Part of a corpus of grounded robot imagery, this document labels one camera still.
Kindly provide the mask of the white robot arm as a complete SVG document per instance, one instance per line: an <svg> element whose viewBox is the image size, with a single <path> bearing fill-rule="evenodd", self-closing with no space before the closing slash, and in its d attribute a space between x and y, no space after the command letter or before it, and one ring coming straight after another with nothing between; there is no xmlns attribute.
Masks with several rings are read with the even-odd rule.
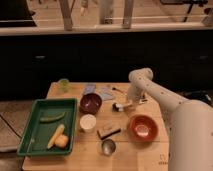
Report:
<svg viewBox="0 0 213 171"><path fill-rule="evenodd" d="M168 171L213 171L213 107L154 83L150 68L133 70L128 79L129 100L138 103L146 92L170 111Z"/></svg>

